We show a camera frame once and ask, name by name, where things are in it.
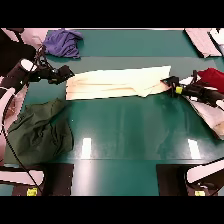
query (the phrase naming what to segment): purple crumpled cloth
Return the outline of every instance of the purple crumpled cloth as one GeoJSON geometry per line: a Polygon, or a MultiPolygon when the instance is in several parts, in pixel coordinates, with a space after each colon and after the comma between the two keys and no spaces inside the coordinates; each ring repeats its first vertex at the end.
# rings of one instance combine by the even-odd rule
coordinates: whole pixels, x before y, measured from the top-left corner
{"type": "Polygon", "coordinates": [[[46,54],[58,57],[80,58],[77,42],[83,36],[76,30],[65,30],[65,28],[54,30],[47,35],[43,44],[46,46],[46,54]]]}

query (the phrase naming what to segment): cream cloth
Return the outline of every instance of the cream cloth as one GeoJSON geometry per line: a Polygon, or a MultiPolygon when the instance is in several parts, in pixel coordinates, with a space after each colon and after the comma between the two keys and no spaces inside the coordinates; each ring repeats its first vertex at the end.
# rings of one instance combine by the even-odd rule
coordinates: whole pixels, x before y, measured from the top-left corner
{"type": "Polygon", "coordinates": [[[66,99],[95,99],[161,93],[169,89],[160,82],[169,77],[171,66],[98,70],[76,74],[67,81],[66,99]]]}

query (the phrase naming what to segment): clothing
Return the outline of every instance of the clothing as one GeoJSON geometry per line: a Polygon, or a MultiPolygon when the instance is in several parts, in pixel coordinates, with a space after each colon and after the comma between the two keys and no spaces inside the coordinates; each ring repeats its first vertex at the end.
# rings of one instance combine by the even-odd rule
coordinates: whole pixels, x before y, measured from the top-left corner
{"type": "Polygon", "coordinates": [[[59,29],[47,35],[43,44],[46,46],[46,53],[58,57],[80,58],[77,42],[83,36],[75,30],[59,29]]]}
{"type": "MultiPolygon", "coordinates": [[[[73,148],[71,130],[64,119],[55,116],[65,107],[59,99],[45,104],[26,106],[8,130],[8,139],[24,165],[48,162],[73,148]]],[[[5,163],[18,164],[9,146],[6,146],[5,163]]]]}
{"type": "Polygon", "coordinates": [[[204,71],[198,71],[201,77],[197,84],[217,88],[220,93],[224,93],[224,73],[215,68],[208,68],[204,71]]]}
{"type": "Polygon", "coordinates": [[[68,79],[66,99],[95,99],[161,93],[169,89],[160,82],[169,77],[171,66],[125,70],[98,70],[68,79]]]}

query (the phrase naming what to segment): dark green cloth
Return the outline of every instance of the dark green cloth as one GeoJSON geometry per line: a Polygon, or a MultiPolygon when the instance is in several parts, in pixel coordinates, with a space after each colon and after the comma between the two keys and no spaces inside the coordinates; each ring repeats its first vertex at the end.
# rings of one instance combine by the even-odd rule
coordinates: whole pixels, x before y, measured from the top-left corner
{"type": "MultiPolygon", "coordinates": [[[[63,108],[56,99],[45,104],[25,107],[25,111],[8,130],[8,139],[24,165],[48,162],[73,148],[72,132],[65,119],[54,119],[63,108]]],[[[6,146],[5,163],[18,164],[9,146],[6,146]]]]}

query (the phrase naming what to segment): table surface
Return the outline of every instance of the table surface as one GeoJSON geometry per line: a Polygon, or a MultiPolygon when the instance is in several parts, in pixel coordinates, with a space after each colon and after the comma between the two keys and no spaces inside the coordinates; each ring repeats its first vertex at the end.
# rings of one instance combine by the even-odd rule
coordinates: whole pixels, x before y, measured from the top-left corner
{"type": "MultiPolygon", "coordinates": [[[[188,77],[194,69],[224,70],[223,58],[198,57],[184,31],[81,30],[81,59],[48,56],[54,67],[74,73],[171,65],[171,74],[188,77]]],[[[65,99],[65,83],[42,80],[29,87],[24,105],[65,99]]],[[[166,93],[146,98],[122,97],[67,102],[66,116],[74,148],[52,162],[74,163],[72,195],[159,195],[156,164],[203,163],[224,156],[224,142],[183,98],[166,93]],[[85,154],[83,139],[91,138],[85,154]],[[195,160],[188,140],[198,144],[195,160]]],[[[0,186],[10,195],[9,186],[0,186]]]]}

